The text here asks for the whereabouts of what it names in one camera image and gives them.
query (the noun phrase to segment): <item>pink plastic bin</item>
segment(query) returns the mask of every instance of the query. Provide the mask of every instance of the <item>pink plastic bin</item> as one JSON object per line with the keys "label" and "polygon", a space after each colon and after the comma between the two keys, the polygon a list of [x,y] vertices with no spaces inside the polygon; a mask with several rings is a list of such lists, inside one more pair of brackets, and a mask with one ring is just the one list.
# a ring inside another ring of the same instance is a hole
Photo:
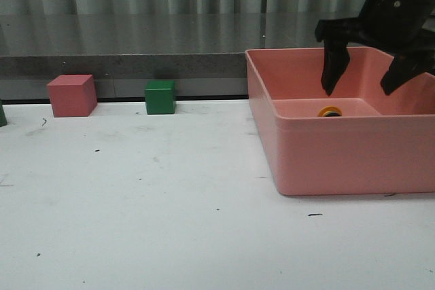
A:
{"label": "pink plastic bin", "polygon": [[[284,195],[435,192],[435,77],[386,96],[392,57],[350,48],[331,97],[320,84],[323,48],[248,50],[249,103]],[[342,117],[318,117],[333,105]]]}

